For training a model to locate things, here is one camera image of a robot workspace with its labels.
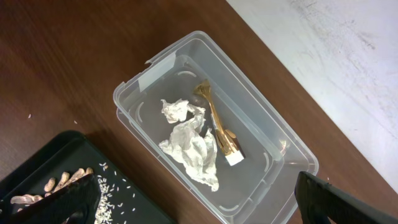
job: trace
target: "plastic container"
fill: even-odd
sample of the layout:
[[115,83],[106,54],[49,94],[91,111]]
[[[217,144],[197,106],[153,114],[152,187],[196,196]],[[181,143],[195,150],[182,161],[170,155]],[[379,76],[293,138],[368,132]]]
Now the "plastic container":
[[[192,32],[147,61],[151,66],[114,91],[119,120],[223,223],[285,223],[297,208],[294,187],[302,170],[316,174],[318,161],[228,56],[204,33]],[[173,127],[161,99],[189,100],[206,108],[205,127],[212,127],[210,108],[195,96],[208,79],[225,127],[239,140],[246,158],[230,166],[221,150],[216,159],[220,188],[191,180],[182,164],[158,144]]]

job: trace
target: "brown wooden surface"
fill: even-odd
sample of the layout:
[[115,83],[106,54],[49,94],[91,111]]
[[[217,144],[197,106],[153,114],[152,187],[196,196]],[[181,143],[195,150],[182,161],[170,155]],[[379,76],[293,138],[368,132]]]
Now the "brown wooden surface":
[[[318,158],[319,177],[398,216],[398,195],[224,0],[0,1],[0,179],[76,129],[179,223],[217,223],[118,121],[112,97],[194,30],[291,125]],[[298,211],[290,222],[301,223]]]

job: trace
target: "white wall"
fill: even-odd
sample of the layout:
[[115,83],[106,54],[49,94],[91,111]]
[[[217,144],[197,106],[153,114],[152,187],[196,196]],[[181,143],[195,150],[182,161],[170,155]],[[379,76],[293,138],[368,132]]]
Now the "white wall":
[[398,1],[227,1],[398,192]]

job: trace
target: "wooden table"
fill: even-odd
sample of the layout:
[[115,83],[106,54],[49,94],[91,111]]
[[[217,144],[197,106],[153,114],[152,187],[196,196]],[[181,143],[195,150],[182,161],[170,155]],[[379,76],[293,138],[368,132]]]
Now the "wooden table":
[[[179,223],[218,223],[118,121],[112,98],[147,59],[194,30],[291,125],[318,158],[319,177],[398,216],[398,195],[224,0],[1,1],[0,178],[76,129]],[[301,223],[298,211],[290,222]]]

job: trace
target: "crumpled paper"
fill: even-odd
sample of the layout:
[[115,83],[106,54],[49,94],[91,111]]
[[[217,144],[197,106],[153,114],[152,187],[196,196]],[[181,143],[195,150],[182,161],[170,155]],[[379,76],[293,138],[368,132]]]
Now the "crumpled paper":
[[162,102],[162,113],[169,123],[181,121],[185,113],[184,121],[187,111],[193,113],[193,118],[176,125],[170,139],[162,141],[159,147],[164,153],[182,163],[193,180],[209,185],[213,192],[217,191],[219,184],[216,176],[216,140],[210,128],[204,138],[199,135],[206,121],[205,109],[188,104],[187,100],[178,100],[175,103],[167,103],[165,100]]

